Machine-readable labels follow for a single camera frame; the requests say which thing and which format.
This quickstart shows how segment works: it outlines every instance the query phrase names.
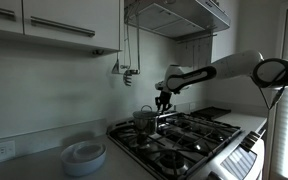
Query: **cabinet door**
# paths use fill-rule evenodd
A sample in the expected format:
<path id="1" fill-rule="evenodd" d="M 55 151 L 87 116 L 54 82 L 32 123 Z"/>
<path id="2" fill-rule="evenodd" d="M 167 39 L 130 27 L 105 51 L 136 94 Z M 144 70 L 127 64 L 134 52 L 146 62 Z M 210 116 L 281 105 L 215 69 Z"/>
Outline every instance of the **cabinet door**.
<path id="1" fill-rule="evenodd" d="M 21 0 L 0 1 L 0 30 L 23 33 Z"/>
<path id="2" fill-rule="evenodd" d="M 119 0 L 23 0 L 23 7 L 26 35 L 119 49 Z"/>

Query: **exhaust hood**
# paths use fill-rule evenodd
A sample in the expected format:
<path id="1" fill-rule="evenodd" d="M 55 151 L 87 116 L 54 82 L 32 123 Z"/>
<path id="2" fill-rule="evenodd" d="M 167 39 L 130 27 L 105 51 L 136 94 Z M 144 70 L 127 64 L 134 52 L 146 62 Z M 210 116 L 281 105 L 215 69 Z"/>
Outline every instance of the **exhaust hood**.
<path id="1" fill-rule="evenodd" d="M 212 0 L 128 0 L 125 19 L 139 28 L 175 40 L 230 27 L 230 19 Z"/>

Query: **white wall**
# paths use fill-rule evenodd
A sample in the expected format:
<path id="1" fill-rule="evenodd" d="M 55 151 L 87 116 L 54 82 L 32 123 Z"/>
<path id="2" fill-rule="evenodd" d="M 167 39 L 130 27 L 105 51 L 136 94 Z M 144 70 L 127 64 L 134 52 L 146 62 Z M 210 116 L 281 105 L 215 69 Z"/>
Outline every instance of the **white wall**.
<path id="1" fill-rule="evenodd" d="M 277 28 L 279 18 L 279 4 L 277 0 L 242 0 L 239 10 L 227 10 L 232 17 L 232 27 L 234 30 L 223 32 L 223 38 L 233 36 L 236 46 L 232 45 L 229 39 L 221 41 L 222 44 L 214 43 L 222 47 L 221 57 L 230 53 L 241 52 L 245 50 L 258 50 L 264 58 L 275 56 Z M 229 102 L 234 104 L 253 105 L 265 108 L 264 100 L 258 90 L 249 78 L 235 78 L 224 81 L 214 81 L 210 83 L 208 99 L 220 102 Z"/>
<path id="2" fill-rule="evenodd" d="M 134 42 L 132 48 L 136 54 Z M 172 40 L 141 32 L 141 75 L 126 87 L 122 75 L 111 74 L 116 54 L 91 58 L 85 51 L 0 40 L 0 138 L 98 119 L 111 123 L 145 104 L 155 109 L 154 84 L 175 62 L 175 49 Z M 201 91 L 187 90 L 172 103 L 199 99 Z"/>

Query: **kitchen cabinet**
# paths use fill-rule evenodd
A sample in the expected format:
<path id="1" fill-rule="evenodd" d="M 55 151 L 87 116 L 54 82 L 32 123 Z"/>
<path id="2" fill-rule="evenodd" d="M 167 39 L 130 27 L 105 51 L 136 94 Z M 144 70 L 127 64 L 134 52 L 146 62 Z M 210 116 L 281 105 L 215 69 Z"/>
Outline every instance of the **kitchen cabinet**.
<path id="1" fill-rule="evenodd" d="M 120 1 L 23 0 L 24 34 L 119 50 Z"/>
<path id="2" fill-rule="evenodd" d="M 22 1 L 0 1 L 0 30 L 23 33 Z"/>

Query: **pot handle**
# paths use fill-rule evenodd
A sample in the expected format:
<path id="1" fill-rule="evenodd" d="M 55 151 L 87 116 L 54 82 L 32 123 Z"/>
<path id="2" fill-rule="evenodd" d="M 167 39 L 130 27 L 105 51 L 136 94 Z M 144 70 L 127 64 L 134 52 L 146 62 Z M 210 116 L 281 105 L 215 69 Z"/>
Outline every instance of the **pot handle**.
<path id="1" fill-rule="evenodd" d="M 141 108 L 141 111 L 143 111 L 143 109 L 144 109 L 145 107 L 148 107 L 148 108 L 150 108 L 151 111 L 153 111 L 153 110 L 152 110 L 152 107 L 149 106 L 149 105 L 144 105 L 144 106 Z"/>

